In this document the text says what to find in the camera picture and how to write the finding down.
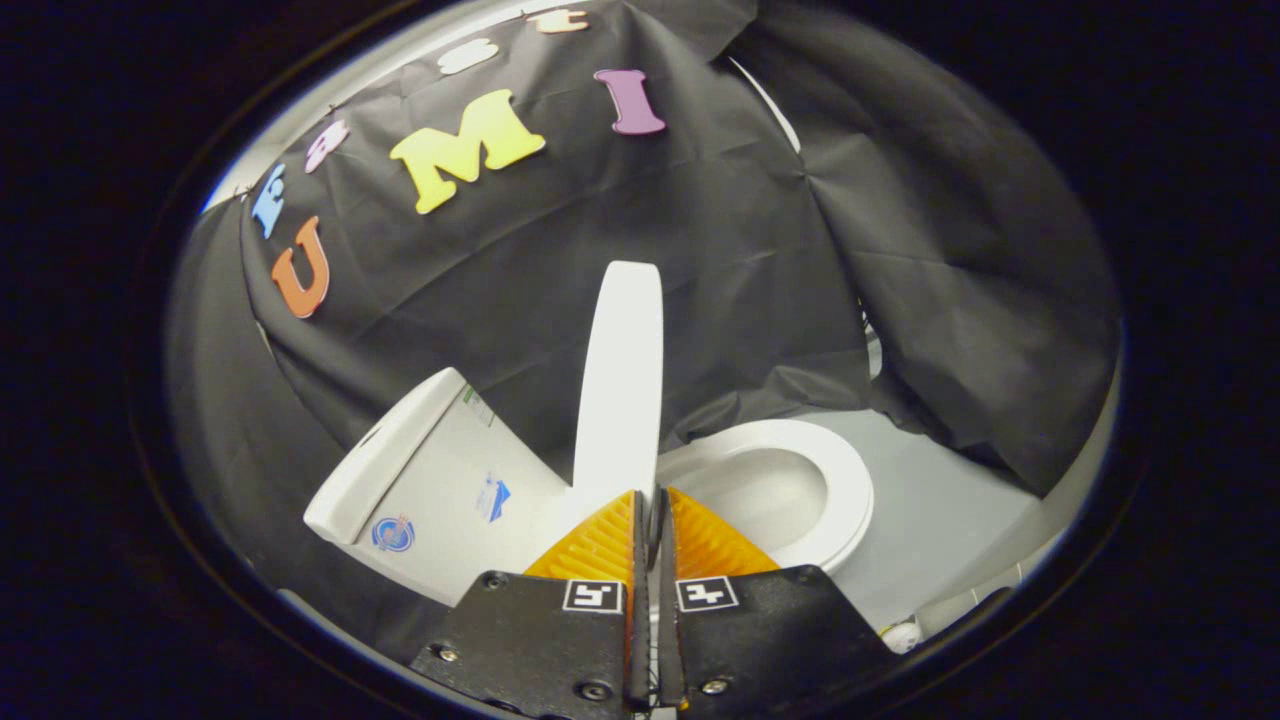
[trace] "label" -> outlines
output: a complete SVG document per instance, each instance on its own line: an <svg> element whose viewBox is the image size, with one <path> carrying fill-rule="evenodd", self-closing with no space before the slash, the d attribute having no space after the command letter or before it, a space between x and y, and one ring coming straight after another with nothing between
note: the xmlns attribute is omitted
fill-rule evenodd
<svg viewBox="0 0 1280 720"><path fill-rule="evenodd" d="M404 552L413 546L413 523L401 515L374 523L374 546L389 552Z"/></svg>
<svg viewBox="0 0 1280 720"><path fill-rule="evenodd" d="M622 614L622 583L617 580L570 580L564 588L564 610L575 612Z"/></svg>
<svg viewBox="0 0 1280 720"><path fill-rule="evenodd" d="M493 427L493 418L494 418L493 410L490 410L489 406L484 404L484 400L480 400L480 393L476 392L476 388L467 386L467 391L462 396L462 404L470 407L471 411L476 414L476 418L480 418L480 421L484 423L486 428Z"/></svg>
<svg viewBox="0 0 1280 720"><path fill-rule="evenodd" d="M493 475L486 475L484 488L480 491L479 497L476 497L476 512L480 512L481 518L493 523L498 518L502 518L502 505L509 498L511 491L507 489L507 483L493 479Z"/></svg>
<svg viewBox="0 0 1280 720"><path fill-rule="evenodd" d="M700 612L703 610L723 610L736 607L737 597L728 578L699 578L676 583L681 612Z"/></svg>

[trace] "colorful foam letters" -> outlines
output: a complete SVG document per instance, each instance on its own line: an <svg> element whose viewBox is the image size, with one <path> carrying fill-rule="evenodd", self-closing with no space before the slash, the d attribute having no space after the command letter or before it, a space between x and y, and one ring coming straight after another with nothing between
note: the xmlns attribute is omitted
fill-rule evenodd
<svg viewBox="0 0 1280 720"><path fill-rule="evenodd" d="M315 142L311 143L311 147L307 149L307 164L303 169L310 173L311 170L319 168L320 163L323 163L324 159L328 158L343 140L347 140L349 133L351 131L347 129L346 120L338 120L325 128L325 131L320 133L320 137L317 137Z"/></svg>
<svg viewBox="0 0 1280 720"><path fill-rule="evenodd" d="M488 37L477 37L449 50L435 61L440 72L452 76L493 58L498 54L498 46L492 45Z"/></svg>
<svg viewBox="0 0 1280 720"><path fill-rule="evenodd" d="M590 23L586 23L585 20L584 22L573 22L573 18L581 18L582 15L586 15L586 12L584 12L584 10L567 10L564 8L559 8L559 9L552 10L549 13L543 13L540 15L534 15L534 17L526 19L525 22L526 23L538 23L534 27L538 28L538 32L541 32L541 33L545 33L545 35L553 35L553 33L557 33L557 32L577 32L580 29L586 29L586 28L591 27Z"/></svg>
<svg viewBox="0 0 1280 720"><path fill-rule="evenodd" d="M302 246L302 252L307 256L307 263L311 264L311 287L302 290L302 283L298 282L298 274L293 270L292 247L282 252L275 259L275 266L271 268L271 279L279 286L284 304L298 318L310 318L329 292L329 260L324 256L320 233L316 232L319 223L320 218L311 218L302 223L297 238L297 243Z"/></svg>
<svg viewBox="0 0 1280 720"><path fill-rule="evenodd" d="M649 97L644 94L644 73L640 70L600 70L593 76L609 88L618 120L613 132L618 135L648 135L667 127L653 114Z"/></svg>
<svg viewBox="0 0 1280 720"><path fill-rule="evenodd" d="M284 206L284 164L279 164L266 178L266 187L257 196L253 204L252 215L262 223L262 237L271 237L275 220L280 217L280 208Z"/></svg>
<svg viewBox="0 0 1280 720"><path fill-rule="evenodd" d="M497 170L541 150L547 140L521 124L511 109L509 90L495 90L467 104L457 136L431 128L413 132L392 147L390 158L408 168L420 214L439 208L458 191L439 170L466 182L480 177L480 145L486 152L485 167Z"/></svg>

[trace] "toilet seat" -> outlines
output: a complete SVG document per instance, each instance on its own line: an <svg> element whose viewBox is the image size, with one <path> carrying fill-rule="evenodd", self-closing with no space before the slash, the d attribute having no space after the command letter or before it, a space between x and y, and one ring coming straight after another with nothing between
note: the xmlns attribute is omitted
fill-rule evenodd
<svg viewBox="0 0 1280 720"><path fill-rule="evenodd" d="M827 487L826 503L809 530L783 547L762 550L782 568L813 564L831 574L867 533L874 500L861 456L832 430L800 420L744 423L660 455L659 483L678 484L695 470L754 450L781 450L804 457Z"/></svg>

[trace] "toilet tank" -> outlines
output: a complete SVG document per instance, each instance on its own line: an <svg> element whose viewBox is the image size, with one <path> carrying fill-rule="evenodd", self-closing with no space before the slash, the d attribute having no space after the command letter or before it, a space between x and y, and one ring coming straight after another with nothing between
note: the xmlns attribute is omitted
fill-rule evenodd
<svg viewBox="0 0 1280 720"><path fill-rule="evenodd" d="M369 568L454 606L486 570L522 573L575 518L568 486L444 369L338 464L303 521Z"/></svg>

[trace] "toilet tank lid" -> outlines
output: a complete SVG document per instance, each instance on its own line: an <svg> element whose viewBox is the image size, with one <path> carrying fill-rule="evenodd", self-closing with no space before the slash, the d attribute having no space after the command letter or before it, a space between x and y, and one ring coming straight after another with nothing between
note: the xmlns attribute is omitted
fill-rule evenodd
<svg viewBox="0 0 1280 720"><path fill-rule="evenodd" d="M302 520L329 542L352 544L369 515L466 387L445 368L411 389L365 433L316 491Z"/></svg>

